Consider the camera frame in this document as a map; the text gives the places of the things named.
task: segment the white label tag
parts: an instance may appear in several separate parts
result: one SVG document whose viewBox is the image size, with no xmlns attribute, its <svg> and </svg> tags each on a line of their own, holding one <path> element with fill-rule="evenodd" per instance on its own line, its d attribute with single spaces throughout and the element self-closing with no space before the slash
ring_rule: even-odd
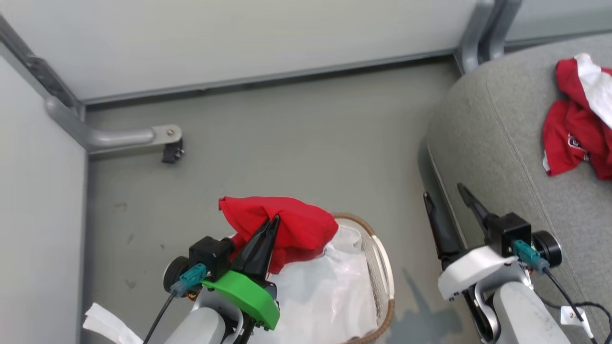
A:
<svg viewBox="0 0 612 344">
<path fill-rule="evenodd" d="M 593 333 L 591 332 L 591 327 L 589 326 L 589 320 L 586 318 L 586 313 L 580 307 L 576 308 L 580 312 L 580 316 L 584 320 L 583 323 L 578 320 L 576 313 L 570 306 L 561 307 L 561 324 L 562 325 L 571 325 L 571 326 L 581 326 L 584 328 L 584 331 L 589 336 L 589 338 L 593 338 Z"/>
</svg>

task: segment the metal bracket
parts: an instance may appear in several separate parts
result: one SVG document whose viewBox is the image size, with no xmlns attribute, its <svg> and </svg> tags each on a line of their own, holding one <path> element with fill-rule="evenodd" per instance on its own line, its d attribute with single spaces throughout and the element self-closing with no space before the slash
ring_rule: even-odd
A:
<svg viewBox="0 0 612 344">
<path fill-rule="evenodd" d="M 97 130 L 83 123 L 58 98 L 45 99 L 45 109 L 76 142 L 90 154 L 117 151 L 139 146 L 174 143 L 182 138 L 178 125 L 158 125 L 143 129 Z"/>
<path fill-rule="evenodd" d="M 97 130 L 85 124 L 85 106 L 75 97 L 61 78 L 44 59 L 36 56 L 28 45 L 0 15 L 0 42 L 36 77 L 48 91 L 45 109 L 72 138 L 90 154 L 118 151 L 126 148 L 166 144 L 164 163 L 176 163 L 182 150 L 182 131 L 178 125 L 168 124 L 143 129 Z M 173 158 L 166 152 L 174 149 Z"/>
<path fill-rule="evenodd" d="M 504 55 L 506 36 L 522 4 L 523 0 L 496 0 L 491 25 L 480 40 L 479 50 L 484 61 Z"/>
<path fill-rule="evenodd" d="M 494 6 L 494 0 L 478 0 L 476 3 L 468 27 L 463 33 L 459 47 L 455 50 L 455 60 L 461 74 L 471 72 L 479 65 L 478 43 L 490 23 Z"/>
</svg>

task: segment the red cloth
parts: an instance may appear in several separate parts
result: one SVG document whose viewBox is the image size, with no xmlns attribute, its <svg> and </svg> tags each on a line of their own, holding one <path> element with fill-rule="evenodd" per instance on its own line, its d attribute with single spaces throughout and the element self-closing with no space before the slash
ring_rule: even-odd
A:
<svg viewBox="0 0 612 344">
<path fill-rule="evenodd" d="M 305 261 L 322 254 L 338 231 L 334 216 L 325 210 L 288 197 L 223 197 L 219 209 L 234 227 L 236 252 L 266 219 L 280 214 L 280 225 L 269 272 L 278 274 L 286 263 Z"/>
<path fill-rule="evenodd" d="M 554 176 L 574 169 L 581 161 L 589 161 L 598 178 L 612 179 L 612 129 L 591 109 L 585 87 L 589 88 L 591 99 L 597 100 L 599 95 L 594 95 L 581 80 L 579 73 L 584 71 L 579 71 L 580 58 L 584 65 L 584 56 L 577 55 L 559 61 L 555 68 L 559 90 L 569 99 L 556 101 L 548 111 L 542 131 L 544 165 L 548 164 L 548 175 Z M 599 73 L 612 74 L 612 69 L 601 68 Z"/>
</svg>

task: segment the gray floor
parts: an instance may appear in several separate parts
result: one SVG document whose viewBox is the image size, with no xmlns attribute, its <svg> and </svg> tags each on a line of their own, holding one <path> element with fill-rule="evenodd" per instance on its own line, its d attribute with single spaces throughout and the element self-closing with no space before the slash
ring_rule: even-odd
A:
<svg viewBox="0 0 612 344">
<path fill-rule="evenodd" d="M 159 150 L 92 159 L 84 306 L 102 304 L 144 337 L 167 298 L 166 265 L 203 236 L 232 233 L 218 198 L 285 195 L 355 213 L 377 231 L 397 300 L 378 343 L 479 343 L 465 305 L 438 293 L 416 161 L 455 70 L 442 59 L 89 113 L 102 128 L 176 123 L 187 155 L 177 166 L 162 165 Z M 171 305 L 151 343 L 189 308 Z"/>
</svg>

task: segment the wicker basket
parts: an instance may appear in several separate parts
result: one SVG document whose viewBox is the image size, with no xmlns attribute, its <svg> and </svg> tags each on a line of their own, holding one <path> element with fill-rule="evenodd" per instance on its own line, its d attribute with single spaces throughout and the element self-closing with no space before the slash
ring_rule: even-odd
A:
<svg viewBox="0 0 612 344">
<path fill-rule="evenodd" d="M 395 310 L 395 287 L 393 284 L 393 272 L 389 257 L 382 242 L 376 237 L 376 233 L 370 225 L 360 217 L 349 213 L 334 214 L 340 225 L 345 225 L 359 230 L 362 237 L 361 249 L 365 253 L 370 272 L 370 283 L 376 303 L 376 323 L 378 328 L 366 336 L 354 338 L 345 344 L 366 344 L 374 342 L 387 330 L 393 319 Z"/>
</svg>

